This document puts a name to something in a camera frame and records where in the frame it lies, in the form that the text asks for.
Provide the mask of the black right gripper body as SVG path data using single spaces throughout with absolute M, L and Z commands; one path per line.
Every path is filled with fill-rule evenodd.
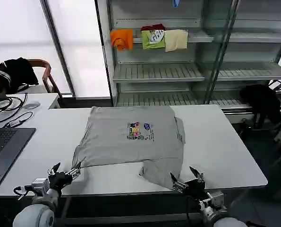
M 197 179 L 185 182 L 187 187 L 184 190 L 186 196 L 190 196 L 193 200 L 202 201 L 208 198 L 205 191 L 205 182 L 199 182 Z

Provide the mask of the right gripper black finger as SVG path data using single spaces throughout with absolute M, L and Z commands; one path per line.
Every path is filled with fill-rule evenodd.
M 189 167 L 193 175 L 196 177 L 198 182 L 204 182 L 204 173 L 199 172 L 197 169 L 193 167 Z
M 186 189 L 186 185 L 184 183 L 178 181 L 177 178 L 171 172 L 170 172 L 170 177 L 172 180 L 173 190 L 178 191 L 178 192 L 183 192 Z

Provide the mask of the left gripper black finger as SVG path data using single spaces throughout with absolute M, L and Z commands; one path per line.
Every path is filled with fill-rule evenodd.
M 58 168 L 60 166 L 61 162 L 55 164 L 51 169 L 48 170 L 48 176 L 55 175 L 58 171 Z
M 80 165 L 75 166 L 70 171 L 67 171 L 65 175 L 70 175 L 72 178 L 77 178 L 81 174 L 81 167 Z

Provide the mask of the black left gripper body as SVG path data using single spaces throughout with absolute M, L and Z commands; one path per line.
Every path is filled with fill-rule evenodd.
M 61 191 L 65 186 L 70 185 L 73 178 L 66 172 L 56 172 L 53 175 L 48 176 L 50 188 L 56 191 Z

